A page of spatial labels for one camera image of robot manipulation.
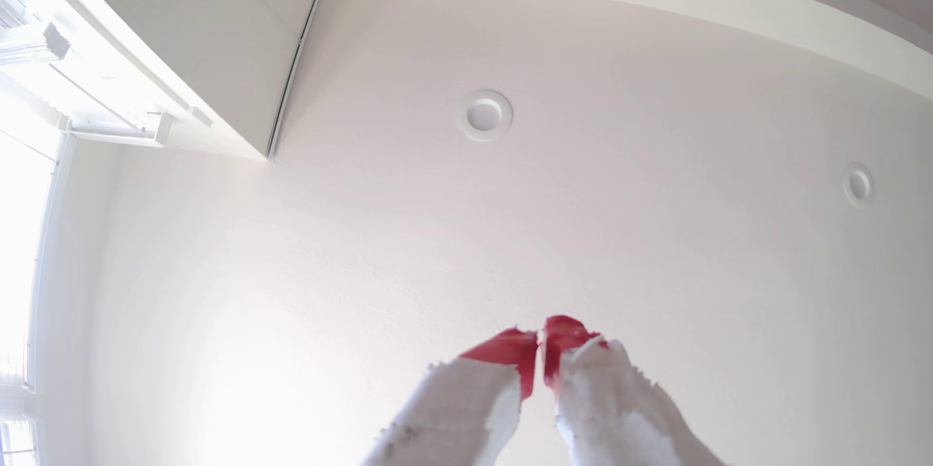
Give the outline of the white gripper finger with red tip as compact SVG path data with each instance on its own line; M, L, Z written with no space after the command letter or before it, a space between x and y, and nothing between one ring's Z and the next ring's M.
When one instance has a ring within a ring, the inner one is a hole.
M505 329L432 365L364 465L494 465L534 388L538 334Z
M572 465L723 465L618 340L573 317L544 325L544 382Z

